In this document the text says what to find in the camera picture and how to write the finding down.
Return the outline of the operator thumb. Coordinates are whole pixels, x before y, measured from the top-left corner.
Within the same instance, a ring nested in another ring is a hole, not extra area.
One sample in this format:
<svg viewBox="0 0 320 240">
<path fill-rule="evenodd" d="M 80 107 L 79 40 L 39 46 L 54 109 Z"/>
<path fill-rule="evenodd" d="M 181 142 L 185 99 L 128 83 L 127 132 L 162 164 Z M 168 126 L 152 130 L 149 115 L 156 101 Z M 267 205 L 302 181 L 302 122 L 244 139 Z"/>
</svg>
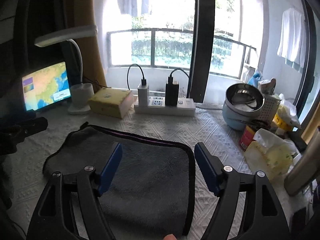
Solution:
<svg viewBox="0 0 320 240">
<path fill-rule="evenodd" d="M 163 240 L 177 240 L 173 234 L 166 235 Z"/>
</svg>

